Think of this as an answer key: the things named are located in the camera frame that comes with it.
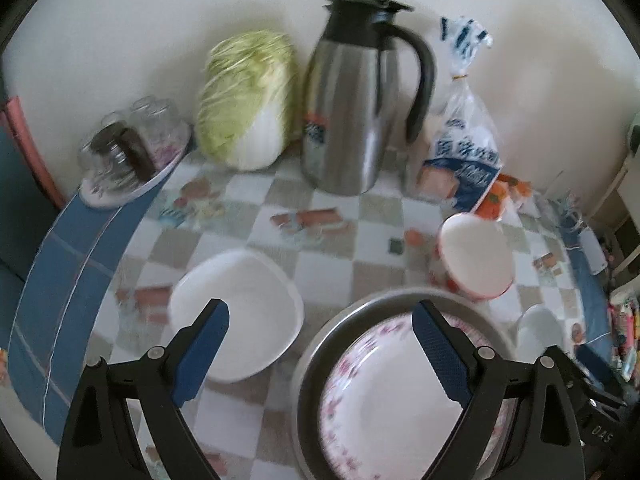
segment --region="metal bowl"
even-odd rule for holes
[[[424,299],[433,301],[441,312],[459,317],[477,328],[503,358],[514,358],[515,350],[510,339],[477,305],[445,290],[428,286],[393,288],[353,304],[322,327],[300,358],[293,374],[292,445],[298,468],[308,480],[340,480],[322,453],[318,431],[320,397],[338,359],[369,328],[389,317],[411,312],[418,301]],[[478,468],[475,478],[486,478],[491,474],[502,444],[503,441],[498,442],[491,455]]]

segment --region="white plate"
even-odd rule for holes
[[[141,184],[136,189],[128,191],[104,191],[97,189],[91,178],[84,177],[80,183],[80,189],[78,190],[80,198],[89,207],[95,207],[98,209],[112,209],[132,202],[139,196],[144,195],[147,191],[160,184],[160,182],[162,182],[162,180],[172,172],[173,168],[175,168],[178,162],[182,159],[184,150],[187,149],[190,134],[187,135],[187,132],[185,132],[185,137],[186,140],[184,141],[184,146],[180,149],[178,155],[174,157],[174,160],[169,162],[169,164],[162,168],[162,170],[158,171],[156,176],[151,180]]]
[[[476,345],[488,341],[457,317],[444,314]],[[364,333],[335,365],[322,393],[322,451],[344,480],[421,478],[462,409],[449,400],[415,338],[411,314]],[[506,422],[503,404],[482,461]]]
[[[207,377],[232,383],[280,357],[304,319],[296,286],[273,260],[249,249],[218,254],[188,272],[169,302],[172,329],[192,324],[212,298],[229,307],[229,329]]]

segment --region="black pitcher lid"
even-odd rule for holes
[[[398,12],[398,10],[414,10],[413,7],[395,2],[393,0],[329,0],[334,3],[363,4],[378,10],[388,10],[389,12]]]

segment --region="plastic bag of bread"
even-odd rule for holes
[[[424,138],[416,140],[427,143],[427,150],[409,147],[405,192],[458,211],[473,212],[502,167],[494,122],[466,79],[478,47],[490,46],[492,38],[479,23],[465,18],[442,18],[441,27],[440,39],[451,52],[449,97],[438,120],[427,121],[421,133]]]

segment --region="checkered tablecloth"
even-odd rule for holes
[[[199,220],[182,218],[179,211],[172,211],[172,204],[186,183],[203,177],[210,188],[208,212]],[[249,246],[263,252],[294,280],[304,300],[305,322],[299,337],[273,365],[247,380],[235,384],[206,380],[182,412],[222,478],[299,478],[288,425],[289,380],[298,358],[320,327],[354,301],[390,286],[426,284],[428,250],[402,244],[398,250],[398,242],[410,228],[433,237],[443,215],[437,206],[403,197],[400,189],[393,152],[385,157],[375,187],[354,197],[313,189],[295,154],[261,173],[233,174],[192,153],[160,191],[125,250],[100,307],[86,359],[101,355],[111,363],[135,360],[174,335],[161,314],[146,316],[119,304],[117,290],[175,285],[194,266],[231,248]],[[275,214],[333,207],[352,222],[351,228],[313,244],[284,237],[270,220]],[[584,315],[558,233],[519,216],[513,205],[501,225],[513,248],[516,281],[484,306],[488,315],[514,337],[524,311],[544,303],[565,322],[569,341],[571,326],[584,324]],[[559,260],[559,276],[542,276],[532,265],[550,251]],[[133,401],[130,408],[145,459],[161,478],[142,410]]]

